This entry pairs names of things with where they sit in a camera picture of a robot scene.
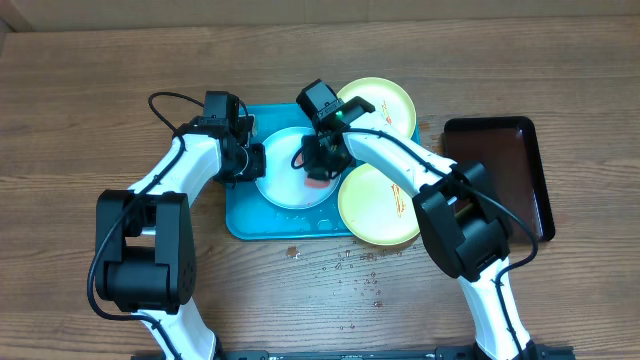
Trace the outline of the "pink green scrub sponge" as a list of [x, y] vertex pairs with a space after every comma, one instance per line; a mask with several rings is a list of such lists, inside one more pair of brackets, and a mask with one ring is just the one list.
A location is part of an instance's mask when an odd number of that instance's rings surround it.
[[324, 189], [331, 184], [331, 180], [324, 174], [307, 173], [304, 185], [313, 189]]

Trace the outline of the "light blue plate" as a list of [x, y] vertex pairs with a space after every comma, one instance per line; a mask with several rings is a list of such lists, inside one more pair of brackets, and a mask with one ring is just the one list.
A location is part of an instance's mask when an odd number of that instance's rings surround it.
[[301, 148], [302, 137], [312, 135], [307, 127], [289, 127], [267, 137], [265, 175], [256, 180], [260, 193], [271, 203], [285, 209], [302, 210], [324, 202], [337, 189], [340, 178], [327, 185], [310, 185], [306, 172], [294, 169], [291, 160]]

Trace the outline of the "yellow plate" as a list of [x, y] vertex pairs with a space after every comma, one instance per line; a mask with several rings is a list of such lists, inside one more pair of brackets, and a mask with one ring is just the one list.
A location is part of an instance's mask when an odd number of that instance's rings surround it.
[[344, 102], [358, 96], [383, 113], [396, 130], [411, 138], [415, 132], [416, 109], [407, 92], [396, 83], [379, 77], [354, 80], [341, 88], [337, 96]]
[[373, 245], [399, 245], [419, 234], [411, 197], [369, 164], [342, 182], [338, 210], [348, 230]]

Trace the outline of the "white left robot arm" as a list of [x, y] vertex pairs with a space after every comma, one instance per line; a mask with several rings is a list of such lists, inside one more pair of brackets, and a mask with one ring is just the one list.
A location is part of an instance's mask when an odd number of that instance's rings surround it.
[[218, 351], [193, 299], [190, 207], [209, 180], [264, 175], [264, 147], [250, 141], [256, 132], [254, 115], [197, 116], [175, 129], [168, 152], [143, 179], [98, 198], [89, 304], [104, 319], [143, 322], [166, 359], [212, 359]]

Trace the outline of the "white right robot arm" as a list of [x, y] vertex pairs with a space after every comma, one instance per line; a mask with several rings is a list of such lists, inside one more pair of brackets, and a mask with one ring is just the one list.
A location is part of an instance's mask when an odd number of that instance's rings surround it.
[[360, 160], [411, 196], [428, 255], [462, 288], [477, 358], [536, 358], [509, 280], [516, 266], [508, 240], [523, 222], [499, 202], [485, 168], [426, 150], [378, 111], [321, 110], [309, 117], [315, 133], [304, 137], [300, 156], [310, 178], [328, 180]]

